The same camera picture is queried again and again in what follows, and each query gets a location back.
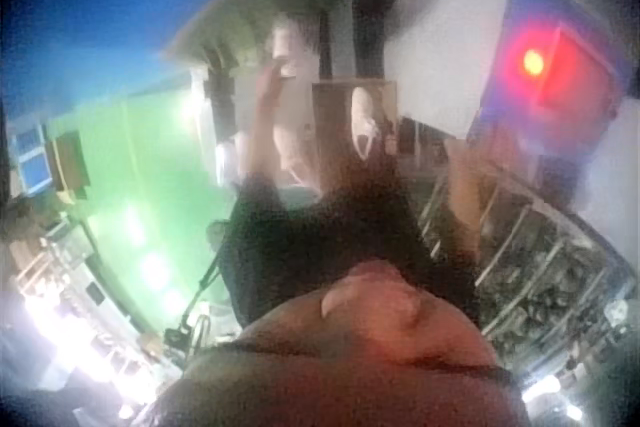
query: hand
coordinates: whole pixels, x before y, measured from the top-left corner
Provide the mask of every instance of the hand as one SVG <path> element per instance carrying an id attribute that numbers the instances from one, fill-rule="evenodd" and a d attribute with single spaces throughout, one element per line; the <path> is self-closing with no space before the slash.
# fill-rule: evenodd
<path id="1" fill-rule="evenodd" d="M 283 79 L 280 69 L 284 59 L 274 59 L 267 64 L 258 78 L 258 106 L 275 108 L 282 92 Z"/>

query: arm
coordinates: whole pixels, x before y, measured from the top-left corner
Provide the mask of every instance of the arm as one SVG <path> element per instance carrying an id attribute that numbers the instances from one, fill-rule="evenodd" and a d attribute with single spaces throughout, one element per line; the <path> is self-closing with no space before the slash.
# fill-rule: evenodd
<path id="1" fill-rule="evenodd" d="M 275 111 L 278 108 L 282 78 L 281 61 L 273 61 L 258 80 L 258 102 L 251 136 L 247 174 L 260 174 L 274 179 L 278 169 L 278 154 L 273 141 Z"/>
<path id="2" fill-rule="evenodd" d="M 464 141 L 449 139 L 445 147 L 449 156 L 448 207 L 457 224 L 452 226 L 452 241 L 455 250 L 475 260 L 482 217 L 479 179 L 473 167 L 477 159 L 472 158 Z"/>

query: red light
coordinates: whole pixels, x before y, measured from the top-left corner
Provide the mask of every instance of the red light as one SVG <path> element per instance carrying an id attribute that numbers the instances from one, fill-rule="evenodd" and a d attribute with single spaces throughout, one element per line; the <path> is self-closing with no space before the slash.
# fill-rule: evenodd
<path id="1" fill-rule="evenodd" d="M 527 74 L 538 77 L 544 70 L 544 58 L 537 50 L 529 49 L 524 54 L 522 65 Z"/>

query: person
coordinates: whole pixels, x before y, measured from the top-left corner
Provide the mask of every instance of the person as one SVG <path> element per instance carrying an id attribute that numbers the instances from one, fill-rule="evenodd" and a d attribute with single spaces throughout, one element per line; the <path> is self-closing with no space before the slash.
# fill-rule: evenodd
<path id="1" fill-rule="evenodd" d="M 384 142 L 362 159 L 336 139 L 321 200 L 287 210 L 272 180 L 279 67 L 259 84 L 249 173 L 221 247 L 244 329 L 194 358 L 134 425 L 527 425 L 474 324 L 468 151 L 448 147 L 445 265 L 423 246 Z"/>

